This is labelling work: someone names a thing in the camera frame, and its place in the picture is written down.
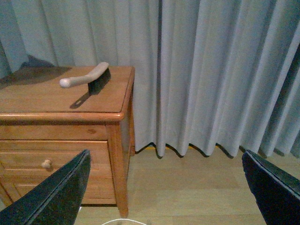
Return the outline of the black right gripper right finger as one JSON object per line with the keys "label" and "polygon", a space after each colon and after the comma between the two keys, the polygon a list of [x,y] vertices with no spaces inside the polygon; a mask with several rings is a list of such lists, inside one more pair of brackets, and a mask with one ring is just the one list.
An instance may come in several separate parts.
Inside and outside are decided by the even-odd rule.
{"label": "black right gripper right finger", "polygon": [[300,180],[247,150],[242,165],[251,193],[268,225],[300,223]]}

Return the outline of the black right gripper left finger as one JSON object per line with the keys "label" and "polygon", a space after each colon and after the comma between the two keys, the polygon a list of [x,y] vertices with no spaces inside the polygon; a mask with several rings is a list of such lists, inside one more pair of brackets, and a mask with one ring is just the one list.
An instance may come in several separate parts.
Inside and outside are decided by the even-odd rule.
{"label": "black right gripper left finger", "polygon": [[90,174],[84,150],[0,213],[2,225],[73,225]]}

